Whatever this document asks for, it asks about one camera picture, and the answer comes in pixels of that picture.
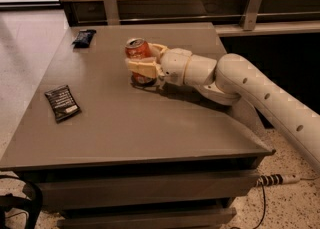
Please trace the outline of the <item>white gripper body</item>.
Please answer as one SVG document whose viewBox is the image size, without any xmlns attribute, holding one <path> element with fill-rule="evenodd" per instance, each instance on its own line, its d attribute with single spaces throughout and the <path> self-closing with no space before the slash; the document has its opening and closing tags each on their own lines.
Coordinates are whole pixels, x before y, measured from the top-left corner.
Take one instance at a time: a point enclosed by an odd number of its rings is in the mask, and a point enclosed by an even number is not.
<svg viewBox="0 0 320 229">
<path fill-rule="evenodd" d="M 182 86 L 186 66 L 191 56 L 191 51 L 181 48 L 166 50 L 160 60 L 164 81 L 176 86 Z"/>
</svg>

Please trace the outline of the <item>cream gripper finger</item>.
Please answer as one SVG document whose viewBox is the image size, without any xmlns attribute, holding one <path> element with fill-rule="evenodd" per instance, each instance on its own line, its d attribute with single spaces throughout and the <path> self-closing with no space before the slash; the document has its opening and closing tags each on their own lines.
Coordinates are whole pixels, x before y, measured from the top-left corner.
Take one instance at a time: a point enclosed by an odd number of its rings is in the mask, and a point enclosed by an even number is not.
<svg viewBox="0 0 320 229">
<path fill-rule="evenodd" d="M 143 59 L 125 59 L 127 69 L 133 73 L 155 79 L 163 76 L 161 65 L 157 62 L 156 57 L 147 57 Z"/>
<path fill-rule="evenodd" d="M 156 58 L 156 62 L 160 63 L 163 54 L 168 50 L 168 47 L 162 44 L 149 43 L 148 44 L 151 56 Z"/>
</svg>

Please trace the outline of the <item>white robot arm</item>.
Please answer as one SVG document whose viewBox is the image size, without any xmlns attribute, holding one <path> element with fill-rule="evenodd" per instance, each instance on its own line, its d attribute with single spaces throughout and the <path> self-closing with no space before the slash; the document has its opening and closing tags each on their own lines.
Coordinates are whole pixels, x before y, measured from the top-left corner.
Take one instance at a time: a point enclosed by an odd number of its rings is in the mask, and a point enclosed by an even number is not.
<svg viewBox="0 0 320 229">
<path fill-rule="evenodd" d="M 273 83 L 246 58 L 233 53 L 219 59 L 207 58 L 142 38 L 128 40 L 125 52 L 126 66 L 138 83 L 147 78 L 189 86 L 227 106 L 245 99 L 320 172 L 320 116 Z"/>
</svg>

